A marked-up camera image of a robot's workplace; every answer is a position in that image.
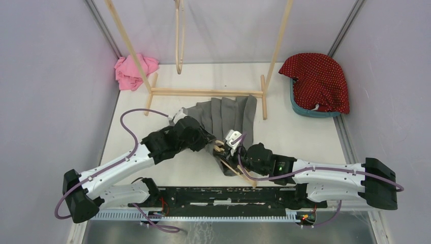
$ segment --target red polka dot fabric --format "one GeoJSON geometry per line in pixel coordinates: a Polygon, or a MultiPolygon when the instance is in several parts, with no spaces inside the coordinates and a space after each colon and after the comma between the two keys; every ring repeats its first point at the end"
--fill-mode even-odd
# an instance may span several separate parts
{"type": "Polygon", "coordinates": [[[298,106],[317,111],[349,113],[347,82],[341,66],[328,55],[300,53],[286,60],[280,74],[296,82],[294,100],[298,106]]]}

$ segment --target teal bin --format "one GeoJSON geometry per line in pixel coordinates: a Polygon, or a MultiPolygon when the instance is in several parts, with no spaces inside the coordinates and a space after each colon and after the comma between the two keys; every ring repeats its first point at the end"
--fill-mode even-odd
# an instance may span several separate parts
{"type": "Polygon", "coordinates": [[[340,115],[340,112],[319,112],[319,111],[311,111],[308,109],[304,109],[298,106],[296,104],[294,95],[293,95],[293,83],[295,81],[290,79],[290,102],[292,103],[292,109],[295,111],[295,113],[307,116],[307,117],[313,117],[313,118],[329,118],[329,117],[336,117],[340,115]]]}

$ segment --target pink cloth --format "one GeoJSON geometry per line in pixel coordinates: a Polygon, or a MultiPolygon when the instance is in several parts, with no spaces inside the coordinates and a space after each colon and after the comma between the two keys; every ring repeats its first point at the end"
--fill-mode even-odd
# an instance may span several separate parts
{"type": "MultiPolygon", "coordinates": [[[[137,54],[137,56],[147,77],[159,68],[159,61],[157,59],[143,57],[142,54],[137,54]]],[[[135,62],[130,55],[127,58],[121,57],[114,68],[115,79],[119,83],[120,90],[136,90],[143,83],[135,62]]]]}

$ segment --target gray garment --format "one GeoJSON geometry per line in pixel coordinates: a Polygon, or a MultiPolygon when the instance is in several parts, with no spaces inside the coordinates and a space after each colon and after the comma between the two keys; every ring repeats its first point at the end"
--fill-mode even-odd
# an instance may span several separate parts
{"type": "MultiPolygon", "coordinates": [[[[247,133],[243,145],[248,149],[253,145],[253,122],[256,114],[257,99],[253,96],[237,97],[235,100],[228,98],[211,98],[209,102],[197,103],[196,106],[187,108],[186,114],[195,118],[201,126],[213,134],[217,140],[223,141],[230,130],[247,133]]],[[[212,155],[213,145],[206,147],[212,155]]],[[[223,167],[217,160],[221,170],[227,176],[235,173],[223,167]]]]}

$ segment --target wooden garment rack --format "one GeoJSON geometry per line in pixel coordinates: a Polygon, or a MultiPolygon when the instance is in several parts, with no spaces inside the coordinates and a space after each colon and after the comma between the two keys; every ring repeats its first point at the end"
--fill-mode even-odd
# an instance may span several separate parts
{"type": "MultiPolygon", "coordinates": [[[[184,25],[184,0],[175,0],[175,7],[176,7],[176,54],[175,54],[175,60],[176,60],[176,67],[177,67],[177,72],[178,74],[181,73],[182,70],[182,62],[183,62],[183,54],[184,54],[184,36],[185,36],[185,25],[184,25]],[[181,49],[181,53],[178,54],[178,42],[179,42],[179,7],[180,7],[180,2],[181,2],[181,11],[182,11],[182,22],[183,22],[183,26],[182,26],[182,49],[181,49]]],[[[196,96],[196,97],[237,97],[237,96],[248,96],[248,95],[252,95],[256,98],[261,98],[262,99],[262,111],[263,111],[263,119],[267,119],[268,118],[268,112],[267,112],[267,108],[266,108],[266,96],[267,96],[267,91],[268,91],[268,87],[269,87],[269,83],[271,81],[271,77],[272,77],[272,73],[274,71],[274,65],[275,62],[277,60],[279,51],[280,51],[280,47],[283,41],[283,36],[284,36],[284,32],[286,29],[286,25],[287,25],[287,19],[289,17],[290,14],[290,10],[292,9],[292,5],[293,5],[293,0],[287,0],[286,2],[286,7],[284,10],[284,14],[282,17],[282,23],[280,25],[280,30],[279,30],[279,36],[277,38],[277,43],[275,44],[275,50],[274,53],[272,55],[272,60],[271,60],[271,64],[269,66],[269,70],[268,70],[268,74],[265,78],[264,75],[260,76],[260,84],[261,84],[261,90],[215,90],[215,89],[177,89],[177,88],[157,88],[156,84],[157,84],[157,78],[158,78],[158,74],[155,73],[155,75],[153,76],[153,80],[152,83],[150,85],[146,73],[144,72],[144,70],[142,69],[140,62],[138,60],[138,57],[136,55],[135,49],[133,48],[132,43],[130,42],[129,36],[126,33],[126,30],[120,20],[120,17],[117,13],[117,10],[115,9],[114,4],[112,3],[112,0],[105,0],[105,4],[109,9],[109,12],[112,15],[112,18],[115,22],[115,25],[118,28],[118,31],[124,41],[124,43],[126,44],[127,49],[129,50],[130,55],[133,58],[133,61],[135,63],[135,65],[138,68],[139,74],[141,75],[142,81],[145,85],[145,87],[148,90],[149,96],[147,98],[147,102],[146,102],[146,107],[145,108],[150,108],[151,107],[151,103],[152,103],[152,99],[154,96],[196,96]]]]}

